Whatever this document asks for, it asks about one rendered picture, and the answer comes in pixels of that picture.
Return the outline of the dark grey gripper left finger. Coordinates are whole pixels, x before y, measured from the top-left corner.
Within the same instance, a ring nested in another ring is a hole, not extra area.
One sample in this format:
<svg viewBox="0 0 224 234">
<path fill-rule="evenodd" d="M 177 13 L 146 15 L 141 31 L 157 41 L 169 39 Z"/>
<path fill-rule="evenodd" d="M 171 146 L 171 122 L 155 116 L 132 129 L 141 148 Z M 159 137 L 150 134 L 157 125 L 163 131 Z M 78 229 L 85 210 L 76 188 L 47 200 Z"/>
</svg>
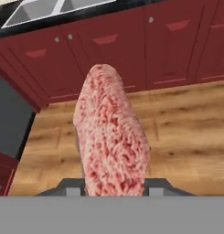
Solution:
<svg viewBox="0 0 224 234">
<path fill-rule="evenodd" d="M 83 178 L 64 178 L 56 187 L 43 191 L 40 195 L 42 197 L 84 197 L 86 195 L 85 181 Z"/>
</svg>

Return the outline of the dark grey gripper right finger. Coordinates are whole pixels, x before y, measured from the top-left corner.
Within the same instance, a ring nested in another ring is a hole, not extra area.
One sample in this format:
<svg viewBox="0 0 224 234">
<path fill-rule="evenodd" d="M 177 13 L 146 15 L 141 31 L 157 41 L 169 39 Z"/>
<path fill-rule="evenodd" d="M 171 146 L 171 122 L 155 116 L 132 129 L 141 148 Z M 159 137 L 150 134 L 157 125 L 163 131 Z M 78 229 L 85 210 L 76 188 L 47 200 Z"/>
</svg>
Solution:
<svg viewBox="0 0 224 234">
<path fill-rule="evenodd" d="M 173 187 L 165 178 L 146 178 L 144 180 L 144 192 L 146 197 L 168 197 L 168 196 L 187 196 L 191 193 Z"/>
</svg>

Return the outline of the pink raw steak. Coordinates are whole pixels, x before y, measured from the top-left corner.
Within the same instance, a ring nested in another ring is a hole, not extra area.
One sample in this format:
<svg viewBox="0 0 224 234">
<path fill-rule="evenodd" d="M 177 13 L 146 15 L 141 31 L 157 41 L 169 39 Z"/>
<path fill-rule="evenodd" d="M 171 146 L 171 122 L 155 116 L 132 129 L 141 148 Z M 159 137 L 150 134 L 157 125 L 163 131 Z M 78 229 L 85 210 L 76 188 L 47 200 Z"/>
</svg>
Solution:
<svg viewBox="0 0 224 234">
<path fill-rule="evenodd" d="M 140 196 L 150 159 L 150 146 L 115 68 L 91 68 L 75 106 L 87 194 L 91 197 Z"/>
</svg>

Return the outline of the red cupboard door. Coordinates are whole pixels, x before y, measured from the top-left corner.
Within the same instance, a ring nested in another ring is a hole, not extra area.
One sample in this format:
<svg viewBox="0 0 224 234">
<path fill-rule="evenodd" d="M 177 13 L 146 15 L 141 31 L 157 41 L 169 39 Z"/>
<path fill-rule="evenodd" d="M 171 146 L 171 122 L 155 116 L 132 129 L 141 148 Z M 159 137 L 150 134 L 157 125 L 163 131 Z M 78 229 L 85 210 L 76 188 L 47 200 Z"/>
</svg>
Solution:
<svg viewBox="0 0 224 234">
<path fill-rule="evenodd" d="M 224 80 L 224 24 L 210 27 L 196 78 L 198 82 Z"/>
<path fill-rule="evenodd" d="M 79 97 L 84 78 L 59 27 L 3 37 L 0 52 L 44 103 L 73 101 Z"/>
<path fill-rule="evenodd" d="M 85 73 L 95 64 L 109 64 L 122 77 L 126 91 L 144 90 L 142 8 L 71 22 L 60 29 Z"/>
<path fill-rule="evenodd" d="M 164 0 L 144 7 L 146 88 L 187 85 L 188 68 L 200 50 L 219 0 Z"/>
</svg>

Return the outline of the steel kitchen sink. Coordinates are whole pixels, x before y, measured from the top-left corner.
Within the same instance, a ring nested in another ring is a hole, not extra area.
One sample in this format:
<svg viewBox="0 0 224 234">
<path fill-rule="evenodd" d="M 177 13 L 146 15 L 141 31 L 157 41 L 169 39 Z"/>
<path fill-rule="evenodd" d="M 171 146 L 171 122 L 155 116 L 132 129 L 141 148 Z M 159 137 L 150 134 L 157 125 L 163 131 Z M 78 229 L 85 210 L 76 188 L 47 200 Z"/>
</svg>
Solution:
<svg viewBox="0 0 224 234">
<path fill-rule="evenodd" d="M 68 12 L 114 3 L 117 0 L 24 0 L 2 28 L 14 27 Z"/>
</svg>

